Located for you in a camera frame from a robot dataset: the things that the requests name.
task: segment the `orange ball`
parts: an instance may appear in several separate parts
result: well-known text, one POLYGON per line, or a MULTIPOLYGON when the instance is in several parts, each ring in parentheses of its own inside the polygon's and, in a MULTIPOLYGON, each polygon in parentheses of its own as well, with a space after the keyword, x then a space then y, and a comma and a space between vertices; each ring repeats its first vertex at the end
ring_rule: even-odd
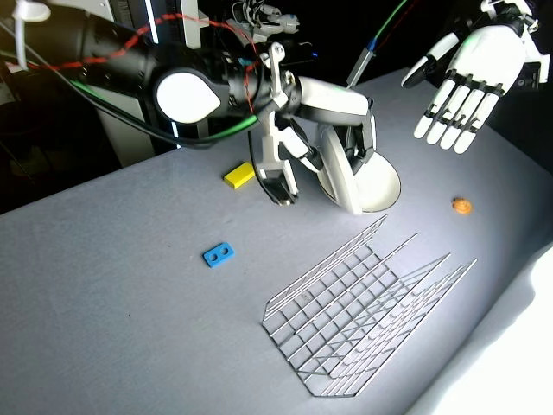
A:
POLYGON ((473 211, 473 204, 468 199, 462 197, 455 197, 451 203, 453 209, 458 214, 471 214, 473 211))

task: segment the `yellow sponge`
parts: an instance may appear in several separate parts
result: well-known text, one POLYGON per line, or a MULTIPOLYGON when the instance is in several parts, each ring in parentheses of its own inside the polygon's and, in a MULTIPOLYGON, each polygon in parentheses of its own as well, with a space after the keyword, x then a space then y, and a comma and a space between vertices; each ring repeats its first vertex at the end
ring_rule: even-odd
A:
POLYGON ((234 189, 239 188, 255 175, 253 167, 248 162, 240 164, 236 169, 228 173, 225 182, 234 189))

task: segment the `gray table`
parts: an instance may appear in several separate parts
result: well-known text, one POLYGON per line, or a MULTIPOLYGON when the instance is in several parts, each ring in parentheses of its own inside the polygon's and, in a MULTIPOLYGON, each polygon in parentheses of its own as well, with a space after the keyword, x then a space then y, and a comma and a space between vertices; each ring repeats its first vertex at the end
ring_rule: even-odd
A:
POLYGON ((553 178, 484 128, 464 156, 411 131, 434 88, 391 73, 376 100, 380 151, 403 189, 372 247, 419 238, 401 274, 446 253, 479 262, 355 399, 308 394, 260 325, 265 302, 381 214, 353 217, 298 172, 301 199, 272 205, 221 177, 244 137, 177 150, 0 217, 0 412, 15 414, 395 414, 450 359, 544 244, 553 178), (474 203, 460 216, 450 200, 474 203), (216 269, 201 254, 229 242, 216 269))

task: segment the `white light strip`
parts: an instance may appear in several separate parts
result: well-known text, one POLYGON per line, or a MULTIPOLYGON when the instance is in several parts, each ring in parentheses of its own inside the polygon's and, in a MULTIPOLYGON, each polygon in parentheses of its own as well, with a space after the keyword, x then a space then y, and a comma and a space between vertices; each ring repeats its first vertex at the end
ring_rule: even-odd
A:
POLYGON ((157 37, 156 22, 154 18, 154 9, 152 8, 152 3, 150 0, 144 0, 146 3, 146 12, 148 13, 149 21, 149 31, 152 34, 152 40, 154 43, 159 43, 159 38, 157 37))
MULTIPOLYGON (((173 135, 175 136, 175 138, 178 138, 179 137, 179 131, 176 129, 176 123, 171 122, 171 126, 173 127, 173 135)), ((181 146, 179 144, 176 145, 177 149, 180 149, 180 147, 181 146)))

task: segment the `wire basket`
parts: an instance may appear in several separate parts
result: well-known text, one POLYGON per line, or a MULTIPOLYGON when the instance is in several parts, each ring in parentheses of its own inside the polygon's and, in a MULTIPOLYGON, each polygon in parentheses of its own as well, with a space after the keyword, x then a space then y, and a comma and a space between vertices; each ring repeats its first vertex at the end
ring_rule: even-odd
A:
POLYGON ((314 396, 361 393, 476 262, 444 278, 431 278, 450 257, 447 254, 399 278, 386 261, 416 234, 380 258, 367 244, 385 219, 374 222, 267 303, 265 330, 314 396))

